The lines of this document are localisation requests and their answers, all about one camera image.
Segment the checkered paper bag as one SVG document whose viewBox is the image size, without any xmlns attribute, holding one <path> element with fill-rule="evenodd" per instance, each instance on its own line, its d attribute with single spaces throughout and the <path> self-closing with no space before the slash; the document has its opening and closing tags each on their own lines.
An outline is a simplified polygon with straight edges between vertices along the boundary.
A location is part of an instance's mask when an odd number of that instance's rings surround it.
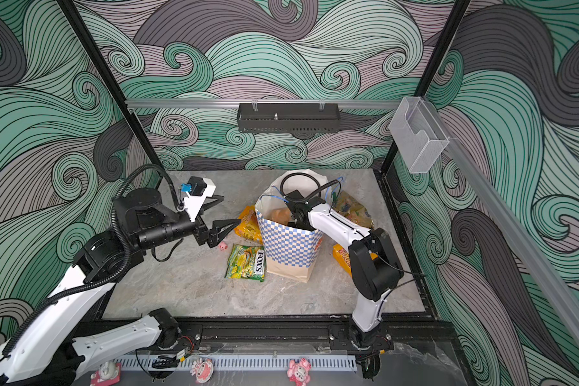
<svg viewBox="0 0 579 386">
<path fill-rule="evenodd" d="M 286 198 L 292 191 L 302 196 L 309 196 L 312 191 L 321 188 L 317 194 L 328 204 L 333 201 L 333 192 L 340 190 L 342 177 L 337 183 L 328 187 L 328 177 L 313 170 L 290 170 L 273 180 L 270 186 L 258 198 L 255 211 L 265 247 L 267 272 L 300 282 L 308 282 L 318 251 L 323 241 L 323 232 L 295 228 L 277 224 L 270 220 L 270 212 L 287 207 Z"/>
</svg>

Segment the brown snack bag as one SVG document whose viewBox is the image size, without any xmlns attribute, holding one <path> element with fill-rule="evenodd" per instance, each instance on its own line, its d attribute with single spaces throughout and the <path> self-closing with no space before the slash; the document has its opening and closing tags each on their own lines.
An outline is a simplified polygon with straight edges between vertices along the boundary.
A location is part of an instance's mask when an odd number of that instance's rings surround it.
<svg viewBox="0 0 579 386">
<path fill-rule="evenodd" d="M 366 207 L 345 191 L 339 193 L 333 209 L 357 225 L 370 229 L 375 228 L 375 224 Z"/>
</svg>

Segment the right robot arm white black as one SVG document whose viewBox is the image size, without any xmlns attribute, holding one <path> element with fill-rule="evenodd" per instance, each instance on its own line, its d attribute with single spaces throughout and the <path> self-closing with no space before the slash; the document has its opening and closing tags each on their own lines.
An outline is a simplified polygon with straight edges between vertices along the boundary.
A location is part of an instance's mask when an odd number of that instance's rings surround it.
<svg viewBox="0 0 579 386">
<path fill-rule="evenodd" d="M 323 232 L 348 253 L 352 281 L 359 292 L 348 334 L 358 349 L 372 347 L 385 301 L 405 274 L 389 234 L 351 222 L 317 193 L 304 197 L 294 190 L 284 199 L 297 226 Z"/>
</svg>

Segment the yellow orange gummy snack bag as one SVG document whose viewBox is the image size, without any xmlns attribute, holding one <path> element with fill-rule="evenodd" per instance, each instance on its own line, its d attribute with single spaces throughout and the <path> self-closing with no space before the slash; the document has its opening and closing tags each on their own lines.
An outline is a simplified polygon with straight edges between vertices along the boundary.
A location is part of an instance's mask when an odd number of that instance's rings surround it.
<svg viewBox="0 0 579 386">
<path fill-rule="evenodd" d="M 249 241 L 262 244 L 262 233 L 258 225 L 255 207 L 247 206 L 239 215 L 241 223 L 234 229 L 234 233 Z"/>
</svg>

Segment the green Fox's candy bag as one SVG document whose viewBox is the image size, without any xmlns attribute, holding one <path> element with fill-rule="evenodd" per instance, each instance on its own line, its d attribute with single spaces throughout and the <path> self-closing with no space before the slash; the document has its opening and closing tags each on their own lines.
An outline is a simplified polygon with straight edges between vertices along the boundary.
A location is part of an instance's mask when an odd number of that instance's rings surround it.
<svg viewBox="0 0 579 386">
<path fill-rule="evenodd" d="M 226 278 L 265 281 L 266 256 L 263 246 L 235 244 L 228 258 Z"/>
</svg>

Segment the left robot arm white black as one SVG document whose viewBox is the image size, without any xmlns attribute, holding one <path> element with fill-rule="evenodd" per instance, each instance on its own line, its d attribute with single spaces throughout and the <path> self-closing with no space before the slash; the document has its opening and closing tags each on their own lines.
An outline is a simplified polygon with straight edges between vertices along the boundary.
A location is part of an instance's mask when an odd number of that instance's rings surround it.
<svg viewBox="0 0 579 386">
<path fill-rule="evenodd" d="M 120 192 L 114 198 L 108 231 L 94 236 L 78 252 L 51 295 L 0 346 L 0 385 L 69 385 L 103 363 L 136 350 L 171 350 L 180 327 L 164 308 L 112 330 L 85 337 L 73 329 L 147 252 L 194 236 L 197 244 L 218 246 L 241 222 L 216 220 L 208 227 L 205 210 L 223 201 L 211 182 L 194 195 L 174 196 L 175 208 L 154 188 Z"/>
</svg>

